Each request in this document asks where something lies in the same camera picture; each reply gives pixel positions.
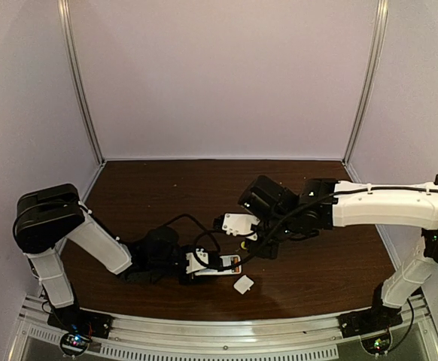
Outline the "orange battery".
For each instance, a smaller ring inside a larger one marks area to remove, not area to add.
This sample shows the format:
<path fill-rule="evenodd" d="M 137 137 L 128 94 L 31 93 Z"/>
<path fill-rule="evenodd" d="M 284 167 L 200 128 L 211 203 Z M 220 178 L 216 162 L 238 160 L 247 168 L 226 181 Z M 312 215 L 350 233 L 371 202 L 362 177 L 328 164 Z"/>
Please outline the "orange battery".
<path fill-rule="evenodd" d="M 233 268 L 231 270 L 234 274 L 240 274 L 242 272 L 242 266 L 239 264 L 241 262 L 241 258 L 239 256 L 232 256 L 230 258 L 231 265 Z"/>

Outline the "white red remote control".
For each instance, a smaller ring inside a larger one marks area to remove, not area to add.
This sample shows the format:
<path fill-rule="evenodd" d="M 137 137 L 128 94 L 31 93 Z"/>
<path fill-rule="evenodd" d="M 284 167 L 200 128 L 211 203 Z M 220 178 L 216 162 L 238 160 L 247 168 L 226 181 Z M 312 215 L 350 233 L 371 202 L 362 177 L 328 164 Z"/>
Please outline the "white red remote control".
<path fill-rule="evenodd" d="M 242 267 L 236 266 L 235 268 L 228 269 L 235 263 L 242 261 L 242 258 L 239 255 L 226 255 L 220 257 L 220 265 L 219 268 L 222 268 L 222 271 L 212 268 L 203 268 L 193 273 L 194 276 L 197 277 L 209 277 L 209 276 L 230 276 L 230 275 L 240 275 L 242 273 Z"/>

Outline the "white battery cover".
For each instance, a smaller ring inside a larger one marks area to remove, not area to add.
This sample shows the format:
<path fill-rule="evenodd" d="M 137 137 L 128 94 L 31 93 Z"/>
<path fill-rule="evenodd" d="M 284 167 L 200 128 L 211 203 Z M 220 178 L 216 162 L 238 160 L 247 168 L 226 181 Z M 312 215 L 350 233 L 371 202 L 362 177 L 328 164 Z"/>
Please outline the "white battery cover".
<path fill-rule="evenodd" d="M 233 288 L 241 295 L 244 295 L 251 290 L 253 285 L 254 281 L 247 275 L 243 275 L 234 283 Z"/>

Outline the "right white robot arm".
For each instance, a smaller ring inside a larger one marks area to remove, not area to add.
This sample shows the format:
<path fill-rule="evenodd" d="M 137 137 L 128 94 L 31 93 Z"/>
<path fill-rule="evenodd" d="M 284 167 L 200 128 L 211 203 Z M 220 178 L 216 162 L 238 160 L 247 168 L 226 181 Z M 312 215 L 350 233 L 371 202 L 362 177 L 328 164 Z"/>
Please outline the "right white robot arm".
<path fill-rule="evenodd" d="M 379 287 L 376 305 L 401 308 L 438 268 L 438 175 L 414 185 L 356 184 L 313 178 L 295 194 L 265 175 L 241 194 L 245 210 L 259 219 L 258 239 L 250 252 L 260 256 L 295 235 L 315 237 L 346 226 L 390 225 L 421 229 L 421 239 L 401 267 Z"/>

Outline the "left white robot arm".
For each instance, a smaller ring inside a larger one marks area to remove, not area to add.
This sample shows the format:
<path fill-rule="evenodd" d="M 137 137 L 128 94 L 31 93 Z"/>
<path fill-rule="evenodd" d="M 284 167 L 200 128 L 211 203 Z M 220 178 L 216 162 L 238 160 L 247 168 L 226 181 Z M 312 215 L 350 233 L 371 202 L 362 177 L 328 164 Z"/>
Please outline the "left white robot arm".
<path fill-rule="evenodd" d="M 75 303 L 75 295 L 56 249 L 69 240 L 97 259 L 113 275 L 133 282 L 154 274 L 187 275 L 190 259 L 168 226 L 149 231 L 141 240 L 123 243 L 93 216 L 73 184 L 60 184 L 21 196 L 12 227 L 55 308 Z"/>

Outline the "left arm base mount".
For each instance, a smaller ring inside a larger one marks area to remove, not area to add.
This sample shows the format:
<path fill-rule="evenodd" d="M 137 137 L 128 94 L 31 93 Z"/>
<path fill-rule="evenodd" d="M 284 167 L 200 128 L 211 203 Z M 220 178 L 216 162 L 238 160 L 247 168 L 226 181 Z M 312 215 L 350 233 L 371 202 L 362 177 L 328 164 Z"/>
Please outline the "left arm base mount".
<path fill-rule="evenodd" d="M 108 339 L 113 317 L 95 311 L 81 309 L 78 304 L 56 308 L 49 303 L 49 326 L 65 331 L 59 340 L 60 350 L 68 357 L 83 355 L 94 338 Z"/>

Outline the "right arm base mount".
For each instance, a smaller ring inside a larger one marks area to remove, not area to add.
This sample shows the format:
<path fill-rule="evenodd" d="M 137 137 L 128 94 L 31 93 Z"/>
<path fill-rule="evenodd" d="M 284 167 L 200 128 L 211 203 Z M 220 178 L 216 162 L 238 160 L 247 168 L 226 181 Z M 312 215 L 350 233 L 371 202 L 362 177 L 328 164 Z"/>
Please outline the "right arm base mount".
<path fill-rule="evenodd" d="M 342 337 L 360 336 L 361 347 L 366 353 L 375 358 L 387 356 L 406 340 L 412 330 L 415 310 L 409 299 L 406 304 L 410 311 L 410 321 L 399 341 L 394 341 L 391 328 L 403 322 L 401 309 L 391 309 L 385 306 L 340 314 L 337 320 Z"/>

